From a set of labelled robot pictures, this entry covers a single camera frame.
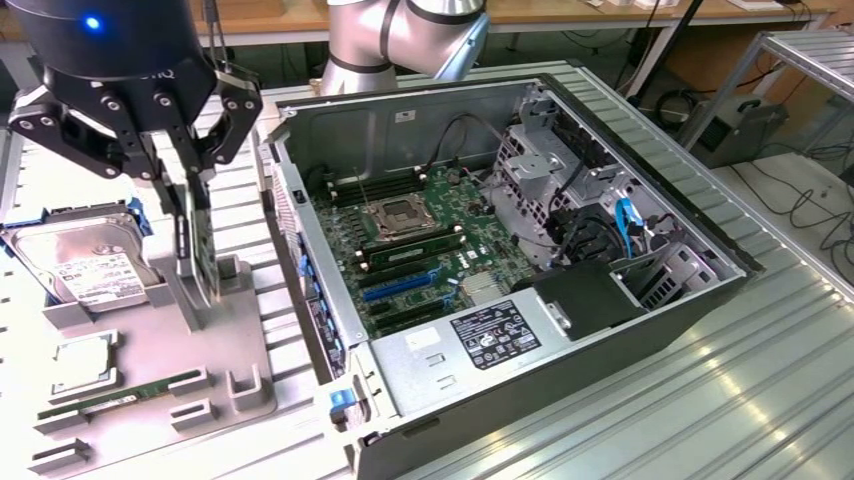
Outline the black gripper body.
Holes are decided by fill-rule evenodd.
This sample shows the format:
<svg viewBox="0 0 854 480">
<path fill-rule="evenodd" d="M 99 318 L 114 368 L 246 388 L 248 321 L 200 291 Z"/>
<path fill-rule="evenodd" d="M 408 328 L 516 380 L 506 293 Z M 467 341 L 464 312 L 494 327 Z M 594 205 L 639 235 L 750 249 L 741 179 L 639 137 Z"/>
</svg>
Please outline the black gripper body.
<svg viewBox="0 0 854 480">
<path fill-rule="evenodd" d="M 44 68 L 43 85 L 87 116 L 111 92 L 138 129 L 166 131 L 164 88 L 212 68 L 183 1 L 16 1 L 12 14 Z M 102 114 L 89 117 L 98 122 Z"/>
</svg>

